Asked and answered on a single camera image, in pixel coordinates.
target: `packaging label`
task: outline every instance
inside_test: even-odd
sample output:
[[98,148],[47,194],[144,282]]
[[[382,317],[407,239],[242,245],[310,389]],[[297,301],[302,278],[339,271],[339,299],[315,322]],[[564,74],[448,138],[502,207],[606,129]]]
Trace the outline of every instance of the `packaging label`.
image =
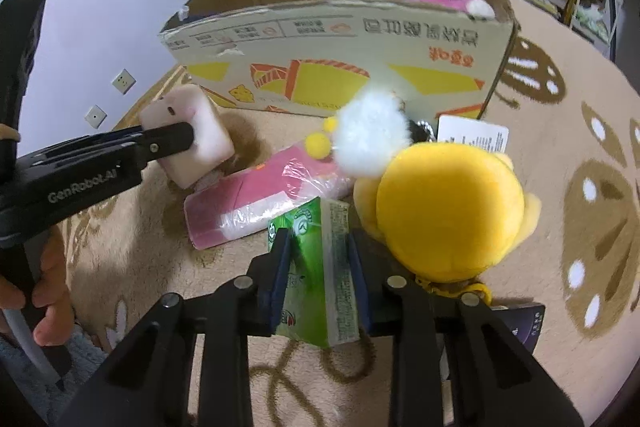
[[489,152],[504,152],[509,129],[504,126],[444,114],[438,121],[438,141],[474,145]]

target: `finger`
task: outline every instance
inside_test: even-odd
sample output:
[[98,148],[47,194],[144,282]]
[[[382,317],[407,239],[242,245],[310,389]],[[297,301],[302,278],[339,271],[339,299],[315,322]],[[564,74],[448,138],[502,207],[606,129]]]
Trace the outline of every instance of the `finger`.
[[65,283],[65,266],[56,266],[45,272],[33,289],[31,302],[36,308],[44,308],[59,301],[68,291]]
[[65,265],[65,243],[58,227],[51,227],[47,244],[40,256],[40,270],[44,273],[56,266]]
[[31,294],[31,302],[36,308],[53,304],[66,291],[65,263],[62,234],[58,227],[52,227],[49,240],[40,256],[42,274]]
[[39,346],[59,346],[69,340],[73,328],[74,312],[69,294],[65,293],[47,308],[44,318],[33,330],[33,339]]
[[26,300],[24,294],[7,279],[0,276],[0,308],[3,310],[20,310]]

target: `screw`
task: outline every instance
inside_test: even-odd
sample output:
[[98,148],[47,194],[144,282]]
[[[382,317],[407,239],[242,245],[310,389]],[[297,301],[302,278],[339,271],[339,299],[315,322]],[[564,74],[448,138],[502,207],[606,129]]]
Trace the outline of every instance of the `screw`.
[[400,288],[404,288],[406,286],[406,279],[401,275],[392,275],[386,280],[386,283],[391,286],[391,288],[399,290]]
[[478,306],[480,298],[475,293],[463,293],[460,298],[465,306]]
[[162,296],[160,302],[165,308],[173,308],[178,302],[180,302],[180,296],[177,293],[167,293]]
[[254,280],[248,275],[241,275],[234,280],[234,286],[239,290],[246,290],[254,285]]

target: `yellow plush toy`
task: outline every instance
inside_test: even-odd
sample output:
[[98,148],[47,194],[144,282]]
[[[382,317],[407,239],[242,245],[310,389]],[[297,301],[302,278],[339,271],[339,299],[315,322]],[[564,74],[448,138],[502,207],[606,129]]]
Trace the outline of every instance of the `yellow plush toy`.
[[[353,200],[363,228],[418,282],[443,295],[480,290],[490,302],[481,284],[447,292],[431,283],[467,282],[499,263],[535,230],[540,200],[523,191],[504,154],[455,143],[411,144],[408,123],[404,134],[399,124],[389,128],[394,111],[401,112],[391,97],[388,114],[384,101],[351,102],[325,124],[326,141],[316,137],[311,146],[324,142],[320,157],[333,147],[338,166],[356,177]],[[375,114],[367,120],[372,105]]]
[[510,159],[469,145],[417,143],[382,178],[360,178],[353,201],[364,229],[426,282],[472,279],[535,230],[540,200]]

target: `electrical outlet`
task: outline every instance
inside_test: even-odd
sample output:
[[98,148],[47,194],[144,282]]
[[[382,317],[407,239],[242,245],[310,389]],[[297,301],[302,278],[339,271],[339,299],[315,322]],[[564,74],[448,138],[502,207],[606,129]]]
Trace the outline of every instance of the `electrical outlet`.
[[98,129],[105,118],[107,118],[107,114],[97,105],[94,105],[94,107],[89,109],[89,112],[84,115],[84,119],[89,122],[89,125],[94,129]]
[[111,83],[113,87],[119,90],[122,94],[127,94],[127,91],[131,89],[131,86],[136,83],[136,79],[131,76],[131,73],[127,70],[122,70],[122,72],[116,76],[116,78]]

